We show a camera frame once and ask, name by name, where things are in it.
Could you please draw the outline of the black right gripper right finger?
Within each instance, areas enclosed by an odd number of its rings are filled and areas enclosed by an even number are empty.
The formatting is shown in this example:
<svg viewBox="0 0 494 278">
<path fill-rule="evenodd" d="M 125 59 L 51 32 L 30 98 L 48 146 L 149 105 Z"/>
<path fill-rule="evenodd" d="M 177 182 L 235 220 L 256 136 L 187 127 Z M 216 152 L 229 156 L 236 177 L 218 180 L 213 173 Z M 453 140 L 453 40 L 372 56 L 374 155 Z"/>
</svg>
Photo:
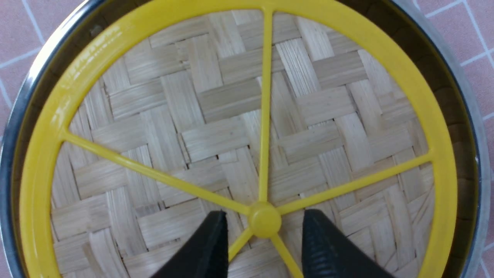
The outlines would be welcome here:
<svg viewBox="0 0 494 278">
<path fill-rule="evenodd" d="M 302 272 L 305 278 L 391 278 L 321 210 L 305 210 Z"/>
</svg>

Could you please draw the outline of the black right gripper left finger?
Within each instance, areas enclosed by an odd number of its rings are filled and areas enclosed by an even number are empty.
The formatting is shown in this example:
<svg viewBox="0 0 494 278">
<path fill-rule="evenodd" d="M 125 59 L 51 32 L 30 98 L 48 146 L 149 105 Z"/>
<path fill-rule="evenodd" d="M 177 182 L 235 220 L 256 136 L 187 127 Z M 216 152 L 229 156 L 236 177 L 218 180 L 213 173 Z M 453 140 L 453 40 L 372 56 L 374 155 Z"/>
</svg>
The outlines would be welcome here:
<svg viewBox="0 0 494 278">
<path fill-rule="evenodd" d="M 153 278 L 226 278 L 229 268 L 226 213 L 211 211 L 196 232 Z"/>
</svg>

